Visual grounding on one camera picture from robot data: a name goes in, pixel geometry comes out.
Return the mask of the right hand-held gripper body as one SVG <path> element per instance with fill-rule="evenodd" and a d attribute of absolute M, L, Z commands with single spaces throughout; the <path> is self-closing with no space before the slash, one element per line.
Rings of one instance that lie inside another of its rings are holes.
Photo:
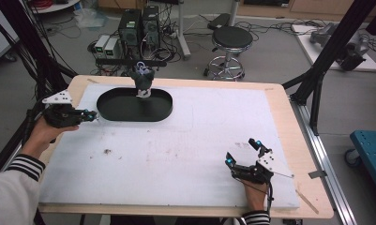
<path fill-rule="evenodd" d="M 246 180 L 254 184 L 269 184 L 271 178 L 277 173 L 279 160 L 272 151 L 257 157 L 252 165 L 233 165 L 233 177 Z"/>

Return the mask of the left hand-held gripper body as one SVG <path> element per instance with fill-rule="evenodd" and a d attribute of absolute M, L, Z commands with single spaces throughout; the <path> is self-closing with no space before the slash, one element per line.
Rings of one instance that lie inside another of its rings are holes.
<path fill-rule="evenodd" d="M 45 109 L 42 112 L 46 122 L 55 128 L 78 126 L 82 122 L 82 112 L 72 106 L 68 90 L 60 91 L 42 99 Z"/>

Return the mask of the black oval tray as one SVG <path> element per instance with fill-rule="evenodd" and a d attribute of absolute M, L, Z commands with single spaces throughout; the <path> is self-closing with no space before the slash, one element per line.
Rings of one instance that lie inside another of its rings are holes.
<path fill-rule="evenodd" d="M 98 98 L 97 108 L 109 121 L 158 122 L 172 113 L 173 98 L 161 89 L 152 89 L 150 97 L 138 97 L 134 88 L 117 87 Z"/>

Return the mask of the person's left hand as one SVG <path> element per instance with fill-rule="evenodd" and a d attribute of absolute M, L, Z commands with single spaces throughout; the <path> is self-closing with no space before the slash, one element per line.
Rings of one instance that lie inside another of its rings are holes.
<path fill-rule="evenodd" d="M 75 131 L 78 129 L 78 126 L 61 128 L 52 127 L 43 117 L 40 117 L 37 120 L 29 139 L 23 146 L 21 153 L 39 159 L 41 154 L 50 146 L 52 140 L 56 139 L 64 132 Z"/>

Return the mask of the wooden stick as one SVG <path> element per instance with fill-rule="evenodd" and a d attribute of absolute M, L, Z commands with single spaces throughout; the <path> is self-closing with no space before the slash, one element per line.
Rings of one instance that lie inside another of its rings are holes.
<path fill-rule="evenodd" d="M 302 201 L 315 213 L 319 214 L 319 210 L 311 203 L 311 201 L 303 194 L 301 193 L 298 189 L 295 190 L 297 195 L 302 199 Z"/>

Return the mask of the white power supply box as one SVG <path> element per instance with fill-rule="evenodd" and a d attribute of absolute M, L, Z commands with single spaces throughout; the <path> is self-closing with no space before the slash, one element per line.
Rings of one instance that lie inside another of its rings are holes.
<path fill-rule="evenodd" d="M 105 47 L 107 45 L 107 42 L 109 40 L 109 35 L 102 35 L 98 41 L 96 42 L 94 49 L 95 49 L 95 56 L 96 58 L 105 58 Z"/>
<path fill-rule="evenodd" d="M 118 39 L 111 37 L 107 45 L 105 46 L 105 55 L 108 59 L 117 59 L 120 56 L 120 50 L 118 46 Z"/>

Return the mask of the black computer tower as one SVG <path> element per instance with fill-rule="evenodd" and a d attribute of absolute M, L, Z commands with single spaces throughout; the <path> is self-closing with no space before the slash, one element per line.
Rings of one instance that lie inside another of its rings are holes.
<path fill-rule="evenodd" d="M 143 8 L 143 39 L 151 49 L 159 47 L 158 13 L 158 6 L 146 6 Z"/>
<path fill-rule="evenodd" d="M 138 46 L 142 38 L 142 11 L 137 8 L 126 9 L 118 25 L 122 42 L 127 46 Z"/>

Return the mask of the clear plastic bag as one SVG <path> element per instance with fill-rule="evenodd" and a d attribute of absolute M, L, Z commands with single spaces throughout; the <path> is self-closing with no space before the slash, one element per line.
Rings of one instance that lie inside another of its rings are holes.
<path fill-rule="evenodd" d="M 107 18 L 92 8 L 80 8 L 74 11 L 76 25 L 79 28 L 102 27 L 107 22 Z"/>

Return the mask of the blue wheeled cart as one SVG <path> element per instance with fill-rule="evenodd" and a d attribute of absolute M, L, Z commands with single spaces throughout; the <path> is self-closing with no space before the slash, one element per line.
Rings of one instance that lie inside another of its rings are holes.
<path fill-rule="evenodd" d="M 376 186 L 376 131 L 356 130 L 350 134 L 354 149 L 345 152 L 344 160 L 350 167 L 364 163 Z"/>

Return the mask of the round white table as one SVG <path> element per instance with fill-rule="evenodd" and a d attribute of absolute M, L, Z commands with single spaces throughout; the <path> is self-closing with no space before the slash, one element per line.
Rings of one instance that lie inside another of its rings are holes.
<path fill-rule="evenodd" d="M 27 0 L 28 6 L 34 13 L 50 13 L 79 4 L 81 0 Z"/>

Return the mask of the white floor board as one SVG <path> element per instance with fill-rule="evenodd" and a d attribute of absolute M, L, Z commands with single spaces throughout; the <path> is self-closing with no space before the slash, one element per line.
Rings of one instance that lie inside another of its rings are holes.
<path fill-rule="evenodd" d="M 314 26 L 293 24 L 292 29 L 298 33 L 297 38 L 300 45 L 306 53 L 309 62 L 313 65 L 323 49 L 319 43 L 311 43 L 309 41 L 311 33 L 316 31 L 316 28 Z M 359 64 L 354 71 L 376 72 L 376 63 L 372 58 L 367 53 L 365 53 L 363 57 L 364 61 Z"/>

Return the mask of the grey machine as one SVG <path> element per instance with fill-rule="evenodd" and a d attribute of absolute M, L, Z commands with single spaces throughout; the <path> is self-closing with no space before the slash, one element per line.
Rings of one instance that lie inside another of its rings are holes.
<path fill-rule="evenodd" d="M 338 25 L 330 22 L 322 29 L 317 29 L 310 34 L 309 41 L 319 43 L 324 47 L 328 40 L 332 37 Z M 336 58 L 336 62 L 345 71 L 351 71 L 357 68 L 365 61 L 364 54 L 369 50 L 368 40 L 355 32 L 348 43 L 343 47 Z"/>

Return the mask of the flat black box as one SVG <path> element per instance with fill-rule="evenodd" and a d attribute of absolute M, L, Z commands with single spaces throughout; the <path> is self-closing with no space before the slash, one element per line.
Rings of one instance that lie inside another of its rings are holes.
<path fill-rule="evenodd" d="M 215 19 L 210 21 L 207 25 L 208 29 L 216 30 L 223 26 L 228 26 L 230 20 L 230 14 L 229 13 L 221 13 L 219 14 Z"/>

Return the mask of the aluminium rail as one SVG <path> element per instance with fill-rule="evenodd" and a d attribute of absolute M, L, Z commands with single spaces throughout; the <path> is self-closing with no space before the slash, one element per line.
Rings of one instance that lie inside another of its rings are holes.
<path fill-rule="evenodd" d="M 327 155 L 320 136 L 317 136 L 309 125 L 310 113 L 306 106 L 300 106 L 290 101 L 293 112 L 306 139 L 309 152 L 314 160 L 319 178 L 331 202 L 333 211 L 337 214 L 341 225 L 357 225 L 351 206 L 343 192 L 332 163 Z"/>

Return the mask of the black angled frame strut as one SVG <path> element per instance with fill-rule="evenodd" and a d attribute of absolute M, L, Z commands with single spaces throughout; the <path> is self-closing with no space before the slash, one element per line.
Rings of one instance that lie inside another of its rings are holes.
<path fill-rule="evenodd" d="M 336 31 L 327 41 L 323 50 L 313 65 L 302 75 L 295 77 L 282 86 L 289 89 L 299 84 L 298 89 L 291 94 L 291 100 L 300 106 L 307 104 L 307 99 L 312 96 L 311 110 L 309 116 L 309 127 L 318 136 L 318 118 L 323 88 L 323 78 L 337 59 L 343 47 L 353 37 L 359 26 L 375 8 L 376 0 L 353 0 L 353 3 L 341 19 Z"/>

